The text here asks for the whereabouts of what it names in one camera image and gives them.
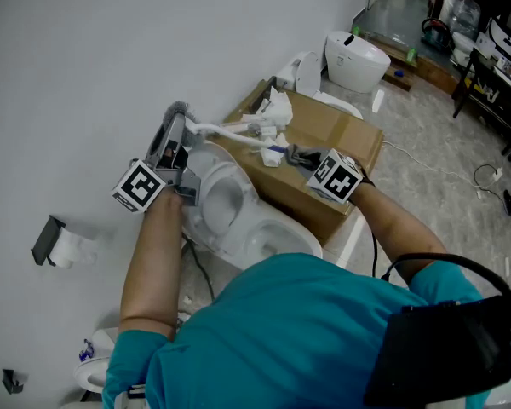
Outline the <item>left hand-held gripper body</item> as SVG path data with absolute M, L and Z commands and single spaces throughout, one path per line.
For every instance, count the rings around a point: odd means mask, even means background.
M 172 188 L 184 205 L 198 206 L 201 179 L 188 168 L 152 169 L 141 159 L 131 162 L 112 190 L 112 197 L 129 212 L 146 212 L 165 188 Z

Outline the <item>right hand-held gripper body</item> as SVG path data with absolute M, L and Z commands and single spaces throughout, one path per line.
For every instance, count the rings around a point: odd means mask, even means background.
M 372 184 L 363 168 L 353 158 L 330 149 L 307 181 L 320 197 L 345 204 L 360 183 Z

